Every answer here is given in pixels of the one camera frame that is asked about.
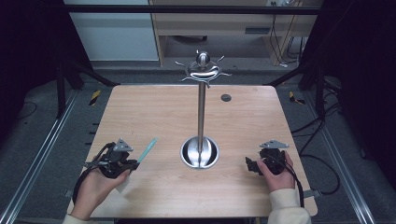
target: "gray floor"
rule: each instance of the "gray floor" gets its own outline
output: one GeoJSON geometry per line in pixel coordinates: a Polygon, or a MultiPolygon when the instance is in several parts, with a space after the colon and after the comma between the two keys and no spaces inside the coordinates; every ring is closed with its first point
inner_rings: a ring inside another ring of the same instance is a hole
{"type": "MultiPolygon", "coordinates": [[[[180,80],[185,75],[182,69],[174,64],[174,61],[190,62],[197,49],[213,52],[211,55],[214,60],[222,54],[226,56],[220,65],[225,71],[233,73],[233,76],[219,78],[212,84],[261,85],[286,74],[296,66],[290,63],[287,68],[273,67],[270,65],[262,44],[262,40],[256,37],[210,36],[206,42],[177,37],[171,38],[168,42],[163,67],[137,63],[134,68],[123,67],[114,70],[114,67],[106,64],[106,66],[98,66],[97,71],[111,80],[125,84],[173,83],[181,85],[184,83],[180,80]]],[[[60,223],[64,217],[70,202],[66,194],[73,188],[79,176],[81,166],[90,149],[90,143],[94,138],[94,132],[98,127],[97,124],[100,122],[111,93],[111,88],[85,75],[83,78],[86,82],[83,90],[67,91],[70,96],[77,95],[75,104],[39,176],[32,188],[28,190],[25,202],[18,214],[17,222],[19,223],[60,223]],[[100,90],[101,94],[94,106],[89,105],[92,94],[96,90],[100,90]]],[[[301,92],[298,89],[297,83],[300,78],[297,76],[276,87],[291,130],[304,126],[315,117],[309,104],[300,105],[289,100],[290,91],[294,92],[296,99],[304,99],[307,102],[313,97],[313,90],[301,92]]],[[[335,104],[337,99],[331,95],[327,101],[326,107],[329,107],[335,104]]],[[[0,150],[0,169],[2,170],[0,173],[0,194],[2,195],[0,209],[2,211],[11,201],[56,121],[55,83],[50,82],[31,90],[26,97],[26,102],[21,111],[21,117],[35,112],[27,118],[15,121],[13,130],[0,150]]],[[[336,108],[328,115],[325,130],[331,134],[332,140],[337,145],[337,150],[340,151],[375,222],[396,223],[396,215],[393,212],[396,207],[395,191],[382,175],[375,161],[361,158],[359,146],[342,115],[342,108],[336,108]]],[[[313,133],[316,127],[318,124],[294,134],[297,148],[303,147],[309,138],[306,134],[313,133]]],[[[334,166],[329,146],[322,135],[323,132],[324,129],[315,136],[304,153],[320,157],[334,166]]],[[[328,191],[336,186],[335,176],[323,163],[310,158],[302,158],[302,161],[312,188],[328,191]]],[[[347,185],[343,183],[336,193],[316,198],[318,214],[313,217],[314,223],[374,223],[359,220],[353,204],[354,200],[350,198],[346,187],[347,185]]]]}

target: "white sleeve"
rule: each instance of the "white sleeve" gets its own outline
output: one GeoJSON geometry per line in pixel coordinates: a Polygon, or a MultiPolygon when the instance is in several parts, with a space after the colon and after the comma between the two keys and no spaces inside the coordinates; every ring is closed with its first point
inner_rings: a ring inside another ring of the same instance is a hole
{"type": "Polygon", "coordinates": [[[270,193],[272,212],[268,224],[310,224],[311,216],[300,206],[297,190],[279,189],[270,193]]]}
{"type": "Polygon", "coordinates": [[[66,215],[64,217],[64,222],[63,224],[88,224],[91,223],[90,221],[82,221],[79,220],[78,218],[72,217],[70,215],[66,215]]]}

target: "hand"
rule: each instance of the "hand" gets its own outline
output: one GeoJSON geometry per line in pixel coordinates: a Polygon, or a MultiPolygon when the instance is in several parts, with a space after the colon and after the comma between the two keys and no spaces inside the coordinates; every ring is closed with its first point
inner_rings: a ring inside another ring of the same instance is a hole
{"type": "MultiPolygon", "coordinates": [[[[288,163],[290,167],[293,167],[293,161],[291,160],[288,152],[286,151],[285,151],[285,158],[286,158],[286,163],[288,163]]],[[[277,189],[295,189],[294,177],[289,173],[288,170],[285,169],[279,175],[274,175],[273,173],[271,173],[271,171],[268,169],[267,165],[265,165],[263,161],[258,160],[257,165],[264,174],[270,192],[275,191],[277,189]]]]}
{"type": "Polygon", "coordinates": [[[88,220],[99,204],[116,186],[122,184],[128,177],[130,171],[126,170],[116,179],[107,178],[99,169],[93,169],[87,175],[79,187],[75,206],[70,216],[80,220],[88,220]]]}

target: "wooden table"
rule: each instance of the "wooden table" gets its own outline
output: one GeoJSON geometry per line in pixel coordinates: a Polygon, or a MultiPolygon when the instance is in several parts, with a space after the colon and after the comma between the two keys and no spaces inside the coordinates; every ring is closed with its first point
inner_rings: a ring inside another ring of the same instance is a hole
{"type": "MultiPolygon", "coordinates": [[[[158,141],[122,193],[113,190],[92,217],[267,217],[271,212],[263,176],[248,171],[259,144],[290,145],[294,170],[309,189],[276,90],[269,86],[216,86],[206,90],[205,131],[219,145],[219,160],[195,170],[180,158],[183,142],[197,135],[198,86],[117,86],[107,103],[87,161],[120,137],[137,159],[158,141]],[[222,94],[232,100],[223,102],[222,94]]],[[[305,199],[313,216],[313,198],[305,199]]]]}

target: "cable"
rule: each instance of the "cable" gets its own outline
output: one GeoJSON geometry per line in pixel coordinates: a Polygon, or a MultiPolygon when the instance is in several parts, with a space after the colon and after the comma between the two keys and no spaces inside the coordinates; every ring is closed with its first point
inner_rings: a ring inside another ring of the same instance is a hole
{"type": "Polygon", "coordinates": [[[295,173],[293,167],[290,164],[288,164],[286,161],[285,161],[285,164],[283,164],[283,161],[279,161],[278,159],[276,159],[275,157],[273,157],[269,154],[266,154],[265,156],[271,158],[273,161],[276,161],[279,165],[281,165],[284,169],[286,169],[291,174],[291,176],[293,176],[294,180],[296,181],[297,188],[299,191],[300,206],[304,207],[303,185],[301,184],[300,180],[298,179],[297,174],[295,173]]]}
{"type": "Polygon", "coordinates": [[[323,100],[326,100],[326,98],[329,97],[329,96],[331,96],[331,95],[337,96],[337,92],[332,91],[332,92],[327,93],[326,95],[323,96],[323,100]]]}
{"type": "Polygon", "coordinates": [[[322,121],[318,128],[315,130],[315,132],[311,135],[311,137],[308,139],[308,141],[306,141],[306,143],[304,144],[304,146],[302,147],[301,151],[299,152],[299,155],[301,156],[304,152],[304,150],[306,149],[306,147],[308,146],[308,144],[312,141],[312,139],[314,139],[315,135],[319,132],[319,130],[324,126],[324,121],[322,121]]]}
{"type": "Polygon", "coordinates": [[[275,30],[275,21],[276,21],[276,15],[273,16],[273,23],[272,23],[272,29],[271,29],[271,34],[270,34],[271,48],[273,49],[274,54],[276,55],[276,59],[277,59],[277,61],[279,63],[282,63],[280,60],[283,60],[284,63],[294,63],[296,61],[287,61],[287,60],[283,59],[282,54],[280,53],[281,50],[280,50],[279,42],[277,40],[277,35],[276,35],[276,30],[275,30]],[[276,40],[276,44],[277,44],[277,48],[278,48],[279,54],[277,54],[276,49],[275,49],[274,44],[273,44],[273,41],[272,41],[273,34],[275,35],[275,40],[276,40]]]}
{"type": "Polygon", "coordinates": [[[320,120],[320,118],[317,118],[317,119],[312,120],[311,122],[305,124],[305,126],[299,128],[299,129],[296,129],[296,130],[294,130],[294,131],[291,131],[291,133],[297,133],[297,132],[300,132],[300,131],[302,131],[302,130],[304,130],[304,129],[306,129],[306,128],[309,128],[310,126],[312,126],[312,125],[313,125],[315,122],[317,122],[318,120],[320,120]]]}
{"type": "Polygon", "coordinates": [[[18,118],[16,118],[16,119],[26,119],[26,118],[32,116],[32,115],[37,111],[37,104],[35,104],[35,103],[33,103],[33,102],[25,102],[24,104],[25,104],[25,105],[31,104],[31,105],[33,105],[35,108],[34,108],[33,111],[30,112],[29,114],[27,114],[27,115],[25,115],[25,116],[22,116],[22,117],[18,117],[18,118]]]}
{"type": "Polygon", "coordinates": [[[334,194],[337,190],[340,189],[340,185],[341,185],[341,180],[340,180],[340,176],[337,174],[337,172],[335,172],[335,170],[330,166],[329,163],[327,163],[325,160],[313,156],[313,155],[309,155],[309,154],[304,154],[304,155],[300,155],[300,157],[306,157],[306,158],[311,158],[311,159],[315,159],[317,161],[321,161],[324,165],[326,165],[335,175],[335,178],[337,179],[337,186],[335,187],[335,189],[330,190],[330,191],[320,191],[323,195],[331,195],[334,194]]]}
{"type": "MultiPolygon", "coordinates": [[[[329,108],[326,110],[326,113],[328,113],[330,110],[332,110],[332,109],[334,109],[334,108],[338,108],[338,107],[341,107],[341,105],[340,105],[339,103],[335,103],[334,105],[332,105],[331,107],[329,107],[329,108]]],[[[329,116],[333,115],[335,112],[336,112],[336,110],[334,110],[331,114],[326,115],[325,117],[329,117],[329,116]]],[[[308,128],[309,126],[313,125],[313,124],[315,123],[315,121],[318,121],[318,120],[319,120],[319,119],[314,119],[314,120],[311,121],[310,123],[306,124],[304,127],[300,128],[300,129],[297,129],[297,130],[295,130],[295,131],[292,131],[292,133],[297,133],[297,132],[299,132],[299,131],[301,131],[301,130],[303,130],[303,129],[305,129],[305,128],[308,128]]],[[[293,137],[311,136],[312,134],[314,134],[314,133],[307,133],[307,134],[294,135],[293,137]]]]}
{"type": "MultiPolygon", "coordinates": [[[[102,147],[102,149],[100,149],[98,154],[95,157],[93,157],[92,162],[100,160],[102,157],[102,153],[105,151],[105,149],[110,148],[113,145],[114,145],[113,143],[105,144],[105,146],[102,147]]],[[[99,168],[99,167],[98,166],[87,166],[87,169],[84,172],[82,172],[82,174],[80,175],[80,177],[78,178],[78,180],[76,182],[76,185],[74,186],[73,197],[72,197],[73,203],[76,203],[77,196],[78,196],[78,190],[79,190],[79,187],[81,186],[82,182],[85,180],[85,178],[88,176],[88,174],[92,170],[97,169],[97,168],[99,168]]]]}
{"type": "Polygon", "coordinates": [[[292,36],[290,38],[290,41],[289,41],[289,44],[288,44],[288,50],[286,51],[287,54],[288,54],[288,57],[290,57],[292,59],[301,58],[301,56],[303,54],[304,37],[301,37],[301,39],[300,39],[300,50],[298,52],[290,52],[293,42],[294,42],[294,36],[292,36]]]}

